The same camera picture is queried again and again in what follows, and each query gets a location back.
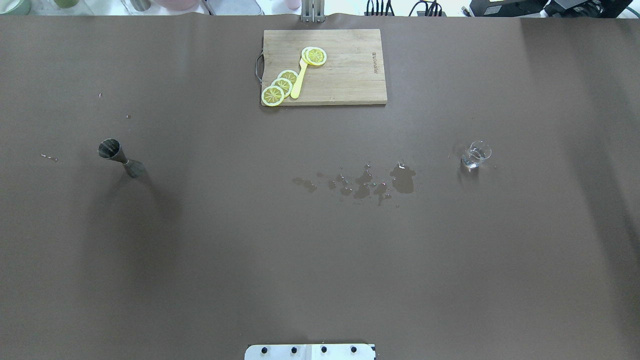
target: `jigger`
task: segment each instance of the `jigger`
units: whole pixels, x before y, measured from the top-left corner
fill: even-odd
[[[138,177],[145,172],[145,166],[142,165],[141,162],[127,159],[127,156],[125,156],[124,152],[122,151],[118,140],[104,140],[100,144],[100,146],[98,146],[98,155],[100,155],[101,158],[122,163],[122,166],[124,166],[124,170],[131,177]]]

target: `yellow lemon slice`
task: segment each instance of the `yellow lemon slice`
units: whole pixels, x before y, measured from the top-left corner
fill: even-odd
[[[292,84],[295,84],[298,79],[298,73],[293,70],[284,70],[278,74],[278,78],[285,78],[291,81]]]
[[[262,91],[262,103],[266,106],[278,106],[282,101],[284,101],[284,91],[279,86],[267,86]]]
[[[307,58],[307,54],[306,54],[307,50],[313,49],[313,48],[314,48],[313,46],[307,46],[306,48],[302,49],[302,51],[300,52],[302,60],[305,60]]]
[[[309,65],[320,66],[326,63],[326,52],[319,47],[311,47],[304,54],[303,60]]]
[[[279,86],[282,91],[284,91],[284,97],[289,96],[291,94],[291,89],[293,89],[293,84],[291,80],[285,78],[277,78],[273,80],[272,85]]]

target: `glass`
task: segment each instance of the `glass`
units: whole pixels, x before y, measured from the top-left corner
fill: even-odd
[[[471,143],[462,155],[462,163],[469,169],[477,168],[491,156],[491,147],[484,141],[478,140]]]
[[[138,13],[145,12],[151,7],[150,0],[120,0],[120,2],[130,15],[139,15]]]

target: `cutting board handle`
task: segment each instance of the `cutting board handle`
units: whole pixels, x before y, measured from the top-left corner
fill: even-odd
[[[261,58],[262,58],[262,71],[260,72],[260,75],[258,75],[258,65],[260,63],[260,59]],[[264,75],[264,49],[261,49],[260,50],[260,54],[255,59],[255,77],[258,78],[258,81],[260,81],[260,85],[262,85],[262,76],[263,75]]]

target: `wooden cutting board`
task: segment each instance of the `wooden cutting board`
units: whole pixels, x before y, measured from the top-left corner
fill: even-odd
[[[300,97],[288,97],[281,106],[387,103],[380,29],[265,30],[262,89],[285,69],[299,72],[307,46],[323,48],[327,61],[309,65]]]

